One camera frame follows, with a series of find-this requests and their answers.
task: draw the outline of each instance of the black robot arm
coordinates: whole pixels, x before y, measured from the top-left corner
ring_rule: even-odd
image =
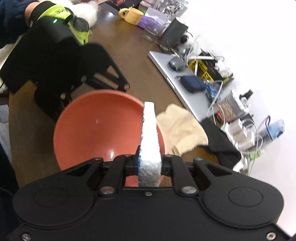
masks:
[[[93,158],[22,187],[8,240],[289,240],[273,186],[201,158],[162,156],[172,187],[125,187],[137,155]]]
[[[82,45],[64,19],[48,16],[36,21],[18,42],[0,77],[12,93],[32,81],[37,105],[55,121],[83,83],[123,92],[130,88],[101,44]]]

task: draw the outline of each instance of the blue pouch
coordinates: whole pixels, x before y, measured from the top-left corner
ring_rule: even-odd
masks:
[[[204,81],[198,76],[194,76],[194,75],[181,76],[181,84],[190,93],[204,91],[206,88],[206,84],[204,83]]]

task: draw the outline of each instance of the white wall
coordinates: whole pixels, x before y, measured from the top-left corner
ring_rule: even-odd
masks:
[[[251,88],[250,113],[257,125],[268,114],[285,121],[285,133],[256,160],[251,176],[278,188],[285,207],[278,225],[296,233],[296,1],[188,0],[182,19],[220,51],[235,80]]]

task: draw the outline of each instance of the black cloth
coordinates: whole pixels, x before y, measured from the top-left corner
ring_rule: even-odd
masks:
[[[9,234],[20,224],[12,207],[11,195],[18,189],[15,171],[0,144],[0,236]]]
[[[205,149],[215,154],[222,166],[232,169],[241,159],[240,152],[229,141],[227,135],[210,119],[206,118],[200,124],[205,130],[209,140],[209,145],[205,147]]]

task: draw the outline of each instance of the beige cloth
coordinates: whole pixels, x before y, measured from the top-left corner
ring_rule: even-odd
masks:
[[[209,141],[202,126],[184,108],[170,104],[157,117],[168,154],[181,156],[196,146],[208,145]]]

